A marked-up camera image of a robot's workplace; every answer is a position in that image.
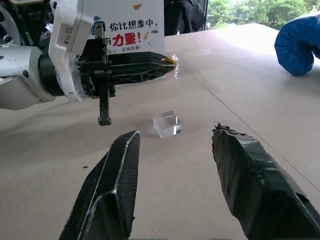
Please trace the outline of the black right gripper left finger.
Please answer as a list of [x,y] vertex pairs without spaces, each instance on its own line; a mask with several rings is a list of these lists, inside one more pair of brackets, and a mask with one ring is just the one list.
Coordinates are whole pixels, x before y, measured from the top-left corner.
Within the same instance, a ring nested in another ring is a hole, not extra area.
[[61,240],[127,240],[135,219],[140,133],[115,139],[86,177]]

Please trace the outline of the taped black right gripper right finger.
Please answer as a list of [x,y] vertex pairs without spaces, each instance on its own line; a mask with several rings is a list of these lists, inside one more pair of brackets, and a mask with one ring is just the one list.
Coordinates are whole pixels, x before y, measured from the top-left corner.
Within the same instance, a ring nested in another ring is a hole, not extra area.
[[230,213],[249,240],[318,240],[320,215],[255,138],[218,123],[212,155]]

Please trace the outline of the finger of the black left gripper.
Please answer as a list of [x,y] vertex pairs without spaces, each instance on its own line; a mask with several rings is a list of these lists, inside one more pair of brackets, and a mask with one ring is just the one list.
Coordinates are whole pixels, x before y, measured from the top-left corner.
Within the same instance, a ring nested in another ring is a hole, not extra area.
[[111,75],[109,75],[109,82],[112,85],[143,83],[161,78],[174,70],[174,65],[161,65],[144,69],[127,69],[121,70],[120,72],[116,72],[116,70],[113,69]]
[[165,55],[150,51],[117,53],[107,56],[107,66],[109,68],[130,64],[142,64],[143,66],[146,66],[147,64],[156,64],[161,67],[173,67],[173,61]]

